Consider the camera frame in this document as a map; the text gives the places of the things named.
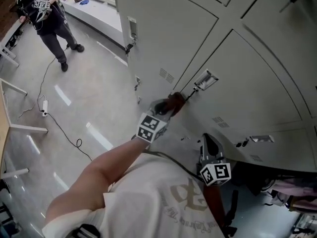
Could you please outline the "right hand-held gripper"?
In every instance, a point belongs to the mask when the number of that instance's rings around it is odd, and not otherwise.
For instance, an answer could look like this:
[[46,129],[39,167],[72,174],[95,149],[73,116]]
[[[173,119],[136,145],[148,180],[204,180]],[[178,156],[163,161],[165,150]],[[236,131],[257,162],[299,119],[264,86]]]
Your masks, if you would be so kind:
[[207,146],[211,141],[213,145],[218,147],[221,147],[222,144],[208,133],[203,133],[202,141],[206,146],[201,147],[200,163],[202,168],[200,175],[207,186],[221,186],[231,179],[230,163],[227,162],[222,152],[218,151],[216,155],[211,155]]

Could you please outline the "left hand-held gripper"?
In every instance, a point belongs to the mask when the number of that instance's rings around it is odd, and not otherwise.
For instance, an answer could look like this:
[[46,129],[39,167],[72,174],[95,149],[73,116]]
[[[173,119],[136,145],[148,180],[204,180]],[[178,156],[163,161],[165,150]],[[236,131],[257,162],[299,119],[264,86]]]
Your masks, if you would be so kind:
[[[169,94],[168,99],[173,101],[184,101],[184,96],[175,92]],[[137,130],[136,137],[148,142],[153,143],[159,137],[163,136],[167,131],[171,117],[174,117],[182,106],[176,106],[174,109],[168,107],[167,99],[160,99],[151,102],[146,112],[142,113]]]

